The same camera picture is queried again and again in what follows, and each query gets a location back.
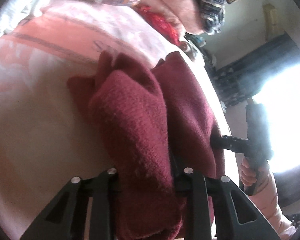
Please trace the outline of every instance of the dark curtain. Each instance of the dark curtain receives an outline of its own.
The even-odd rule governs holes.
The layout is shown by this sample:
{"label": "dark curtain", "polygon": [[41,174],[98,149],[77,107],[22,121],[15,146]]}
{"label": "dark curtain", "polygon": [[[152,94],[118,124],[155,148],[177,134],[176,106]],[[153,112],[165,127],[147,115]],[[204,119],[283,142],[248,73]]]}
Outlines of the dark curtain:
{"label": "dark curtain", "polygon": [[274,179],[280,207],[286,207],[300,200],[300,165],[288,171],[275,173]]}
{"label": "dark curtain", "polygon": [[209,74],[219,100],[234,106],[260,92],[267,80],[298,63],[300,50],[285,33]]}

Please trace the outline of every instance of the black tool handle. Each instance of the black tool handle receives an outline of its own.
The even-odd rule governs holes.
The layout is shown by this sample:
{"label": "black tool handle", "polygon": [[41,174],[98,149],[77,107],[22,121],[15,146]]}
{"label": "black tool handle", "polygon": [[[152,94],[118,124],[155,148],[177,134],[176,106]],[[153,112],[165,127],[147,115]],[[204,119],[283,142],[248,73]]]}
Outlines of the black tool handle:
{"label": "black tool handle", "polygon": [[256,172],[256,179],[257,179],[257,182],[256,183],[253,183],[251,186],[248,186],[244,189],[244,192],[247,196],[253,196],[256,194],[257,190],[258,190],[258,178],[259,178],[259,171],[255,171]]}
{"label": "black tool handle", "polygon": [[262,160],[256,160],[252,158],[247,158],[250,168],[256,173],[257,182],[253,183],[251,186],[245,187],[244,192],[247,196],[253,196],[257,193],[259,181],[259,167],[262,165]]}

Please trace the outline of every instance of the black metal clamp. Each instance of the black metal clamp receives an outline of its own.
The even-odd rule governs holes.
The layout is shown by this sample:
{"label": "black metal clamp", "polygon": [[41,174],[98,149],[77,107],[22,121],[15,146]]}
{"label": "black metal clamp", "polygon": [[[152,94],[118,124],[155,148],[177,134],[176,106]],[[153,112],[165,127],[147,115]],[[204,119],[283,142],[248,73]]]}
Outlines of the black metal clamp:
{"label": "black metal clamp", "polygon": [[[120,193],[116,169],[93,179],[72,178],[35,218],[20,240],[82,240],[89,197],[93,197],[90,240],[114,240],[109,194]],[[204,177],[185,168],[175,189],[187,196],[190,217],[185,240],[211,240],[208,196],[212,197],[218,240],[279,240],[250,199],[227,176]]]}

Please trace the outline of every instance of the metal tool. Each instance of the metal tool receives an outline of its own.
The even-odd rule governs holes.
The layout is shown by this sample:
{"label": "metal tool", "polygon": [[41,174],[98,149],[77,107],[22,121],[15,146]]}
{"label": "metal tool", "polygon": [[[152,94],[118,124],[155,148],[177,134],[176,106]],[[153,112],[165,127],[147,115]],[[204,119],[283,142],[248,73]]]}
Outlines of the metal tool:
{"label": "metal tool", "polygon": [[246,187],[247,195],[254,195],[260,184],[258,168],[273,157],[271,149],[268,117],[263,104],[249,104],[246,106],[248,139],[240,139],[232,136],[211,137],[211,146],[231,150],[235,153],[243,153],[248,159],[250,167],[256,173],[257,182]]}

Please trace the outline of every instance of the hand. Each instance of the hand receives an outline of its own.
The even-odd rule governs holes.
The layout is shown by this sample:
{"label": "hand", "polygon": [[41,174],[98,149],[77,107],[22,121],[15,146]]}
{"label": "hand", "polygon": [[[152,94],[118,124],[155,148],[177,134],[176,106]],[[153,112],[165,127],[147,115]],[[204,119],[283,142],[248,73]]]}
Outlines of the hand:
{"label": "hand", "polygon": [[[259,179],[261,180],[259,185],[261,185],[268,177],[269,169],[270,166],[267,160],[258,168],[260,172]],[[256,173],[250,168],[246,157],[243,158],[240,165],[240,179],[246,187],[252,186],[253,183],[257,182]]]}

